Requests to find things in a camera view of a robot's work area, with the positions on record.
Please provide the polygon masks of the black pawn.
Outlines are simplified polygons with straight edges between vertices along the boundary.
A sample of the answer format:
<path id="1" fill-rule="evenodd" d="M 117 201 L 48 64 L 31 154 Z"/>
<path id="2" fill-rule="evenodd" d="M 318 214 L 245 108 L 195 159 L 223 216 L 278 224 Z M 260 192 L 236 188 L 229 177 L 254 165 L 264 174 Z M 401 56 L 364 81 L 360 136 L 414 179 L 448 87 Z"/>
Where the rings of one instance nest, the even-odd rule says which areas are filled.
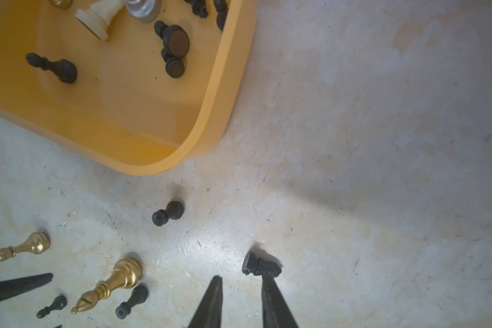
<path id="1" fill-rule="evenodd" d="M 165 209 L 158 210 L 152 215 L 153 224 L 163 226 L 170 220 L 178 220 L 183 216 L 184 209 L 182 202 L 172 200 Z"/>
<path id="2" fill-rule="evenodd" d="M 208 17 L 209 14 L 207 11 L 205 0 L 184 0 L 184 1 L 191 6 L 191 10 L 194 15 L 199 16 L 200 18 L 203 19 Z"/>
<path id="3" fill-rule="evenodd" d="M 133 307 L 146 301 L 148 295 L 149 292 L 144 285 L 139 285 L 135 287 L 131 293 L 130 298 L 127 301 L 122 302 L 116 308 L 116 316 L 121 320 L 125 319 L 129 314 L 131 314 L 131 310 Z"/>
<path id="4" fill-rule="evenodd" d="M 67 306 L 67 298 L 65 295 L 59 295 L 57 296 L 51 305 L 44 307 L 43 309 L 39 310 L 36 314 L 37 318 L 45 318 L 48 316 L 50 313 L 56 310 L 63 310 Z"/>
<path id="5" fill-rule="evenodd" d="M 167 25 L 162 20 L 154 23 L 155 33 L 162 39 L 164 49 L 176 57 L 184 57 L 189 51 L 187 32 L 179 25 Z"/>
<path id="6" fill-rule="evenodd" d="M 51 71 L 62 83 L 73 84 L 77 80 L 77 67 L 68 60 L 50 61 L 36 53 L 28 53 L 25 59 L 32 67 Z"/>
<path id="7" fill-rule="evenodd" d="M 167 49 L 161 50 L 161 56 L 165 62 L 166 73 L 174 79 L 180 78 L 185 73 L 183 60 L 173 56 Z"/>
<path id="8" fill-rule="evenodd" d="M 226 0 L 214 0 L 213 3 L 217 11 L 217 27 L 223 31 L 228 15 L 228 2 Z"/>

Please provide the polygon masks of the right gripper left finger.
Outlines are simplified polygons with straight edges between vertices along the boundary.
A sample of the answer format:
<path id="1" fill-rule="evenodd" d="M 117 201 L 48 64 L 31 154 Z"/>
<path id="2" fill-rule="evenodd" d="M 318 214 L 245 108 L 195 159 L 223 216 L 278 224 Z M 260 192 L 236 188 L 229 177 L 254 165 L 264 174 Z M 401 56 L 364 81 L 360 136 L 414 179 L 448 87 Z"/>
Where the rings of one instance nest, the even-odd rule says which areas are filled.
<path id="1" fill-rule="evenodd" d="M 223 300 L 222 277 L 214 276 L 188 328 L 220 328 Z"/>

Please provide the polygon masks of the silver chess piece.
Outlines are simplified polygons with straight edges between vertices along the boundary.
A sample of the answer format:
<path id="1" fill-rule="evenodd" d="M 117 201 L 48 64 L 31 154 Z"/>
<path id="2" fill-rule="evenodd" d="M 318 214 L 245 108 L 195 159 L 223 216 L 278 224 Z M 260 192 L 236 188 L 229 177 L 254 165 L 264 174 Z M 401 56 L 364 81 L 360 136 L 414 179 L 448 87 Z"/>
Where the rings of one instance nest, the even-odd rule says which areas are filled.
<path id="1" fill-rule="evenodd" d="M 129 14 L 141 23 L 151 23 L 161 10 L 161 0 L 126 0 Z"/>

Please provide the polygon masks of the cream knight chess piece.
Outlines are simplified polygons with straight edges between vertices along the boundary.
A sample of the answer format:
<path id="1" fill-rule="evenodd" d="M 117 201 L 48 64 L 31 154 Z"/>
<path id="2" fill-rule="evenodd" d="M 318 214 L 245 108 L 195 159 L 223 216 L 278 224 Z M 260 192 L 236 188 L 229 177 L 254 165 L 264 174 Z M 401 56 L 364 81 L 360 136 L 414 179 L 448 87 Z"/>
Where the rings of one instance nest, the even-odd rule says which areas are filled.
<path id="1" fill-rule="evenodd" d="M 107 30 L 113 17 L 123 7 L 123 0 L 102 0 L 93 3 L 87 10 L 78 9 L 75 16 L 100 41 L 105 42 L 109 38 Z"/>

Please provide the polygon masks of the gold bishop chess piece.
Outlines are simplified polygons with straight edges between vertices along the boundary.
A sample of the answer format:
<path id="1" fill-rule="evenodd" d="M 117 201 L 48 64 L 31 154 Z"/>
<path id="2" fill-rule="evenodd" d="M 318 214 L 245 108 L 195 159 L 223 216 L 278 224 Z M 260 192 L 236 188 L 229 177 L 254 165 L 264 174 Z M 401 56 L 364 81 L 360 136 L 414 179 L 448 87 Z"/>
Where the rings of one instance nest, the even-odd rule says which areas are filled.
<path id="1" fill-rule="evenodd" d="M 72 6 L 73 0 L 49 0 L 49 3 L 57 9 L 67 10 Z"/>

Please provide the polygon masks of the black knight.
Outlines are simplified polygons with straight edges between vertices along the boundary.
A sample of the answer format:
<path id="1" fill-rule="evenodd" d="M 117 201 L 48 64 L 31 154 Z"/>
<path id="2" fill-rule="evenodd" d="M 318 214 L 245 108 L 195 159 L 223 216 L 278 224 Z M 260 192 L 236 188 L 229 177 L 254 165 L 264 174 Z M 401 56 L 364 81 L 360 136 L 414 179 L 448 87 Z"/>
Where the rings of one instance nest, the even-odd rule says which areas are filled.
<path id="1" fill-rule="evenodd" d="M 249 251 L 243 261 L 242 272 L 247 276 L 270 276 L 278 277 L 282 273 L 282 268 L 275 262 L 258 258 L 254 252 Z"/>

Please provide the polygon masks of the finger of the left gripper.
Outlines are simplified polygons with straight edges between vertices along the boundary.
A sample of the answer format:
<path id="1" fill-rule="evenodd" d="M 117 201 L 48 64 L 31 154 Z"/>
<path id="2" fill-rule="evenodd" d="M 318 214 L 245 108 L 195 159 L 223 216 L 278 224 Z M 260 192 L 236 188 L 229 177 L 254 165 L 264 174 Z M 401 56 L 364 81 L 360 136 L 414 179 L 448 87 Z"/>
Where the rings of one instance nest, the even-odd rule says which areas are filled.
<path id="1" fill-rule="evenodd" d="M 0 281 L 0 301 L 40 288 L 47 285 L 52 279 L 53 273 L 44 273 L 36 276 Z"/>

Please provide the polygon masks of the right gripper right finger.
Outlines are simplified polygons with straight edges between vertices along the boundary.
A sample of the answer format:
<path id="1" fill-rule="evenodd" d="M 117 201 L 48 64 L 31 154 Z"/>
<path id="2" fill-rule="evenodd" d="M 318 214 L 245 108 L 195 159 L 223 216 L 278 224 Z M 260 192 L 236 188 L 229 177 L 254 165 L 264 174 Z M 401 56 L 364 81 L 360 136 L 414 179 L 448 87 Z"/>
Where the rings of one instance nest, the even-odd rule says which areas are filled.
<path id="1" fill-rule="evenodd" d="M 262 324 L 264 328 L 298 328 L 276 281 L 262 276 Z"/>

